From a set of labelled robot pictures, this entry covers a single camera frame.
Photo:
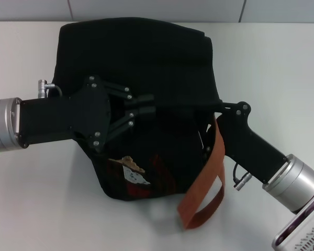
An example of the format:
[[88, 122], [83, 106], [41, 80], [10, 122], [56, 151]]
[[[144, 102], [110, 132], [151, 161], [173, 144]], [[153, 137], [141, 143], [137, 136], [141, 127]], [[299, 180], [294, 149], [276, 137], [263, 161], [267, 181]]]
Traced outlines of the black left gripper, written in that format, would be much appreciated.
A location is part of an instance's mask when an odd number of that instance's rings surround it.
[[69, 96], [24, 100], [20, 104], [20, 138], [25, 145], [72, 139], [101, 152], [108, 143], [136, 124], [136, 119], [153, 120], [156, 107], [126, 110], [110, 124], [111, 96], [126, 106], [154, 105], [153, 94], [135, 96], [131, 88], [92, 75]]

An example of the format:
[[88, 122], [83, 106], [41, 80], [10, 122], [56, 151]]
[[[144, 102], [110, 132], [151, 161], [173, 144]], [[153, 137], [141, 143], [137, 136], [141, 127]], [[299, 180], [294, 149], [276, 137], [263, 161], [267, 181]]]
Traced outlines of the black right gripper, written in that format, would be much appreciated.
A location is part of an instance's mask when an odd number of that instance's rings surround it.
[[[267, 183], [287, 162], [281, 151], [252, 131], [248, 125], [251, 107], [242, 101], [222, 102], [214, 108], [220, 113], [217, 125], [225, 144], [225, 154], [262, 183]], [[203, 160], [208, 160], [215, 144], [215, 123], [200, 133]]]

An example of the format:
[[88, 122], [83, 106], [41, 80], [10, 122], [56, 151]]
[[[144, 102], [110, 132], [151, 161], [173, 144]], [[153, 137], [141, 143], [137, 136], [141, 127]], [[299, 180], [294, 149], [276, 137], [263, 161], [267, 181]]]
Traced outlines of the black food bag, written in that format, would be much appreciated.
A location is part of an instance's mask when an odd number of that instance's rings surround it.
[[[225, 145], [215, 113], [201, 108], [221, 101], [212, 67], [211, 39], [201, 31], [146, 18], [108, 18], [61, 27], [53, 82], [64, 96], [84, 79], [128, 86], [135, 96], [153, 94], [153, 120], [106, 143], [100, 153], [79, 144], [104, 193], [134, 201], [183, 194], [178, 213], [185, 229], [206, 223], [225, 189], [202, 207], [215, 180], [225, 180]], [[200, 133], [215, 123], [215, 144], [203, 160]]]

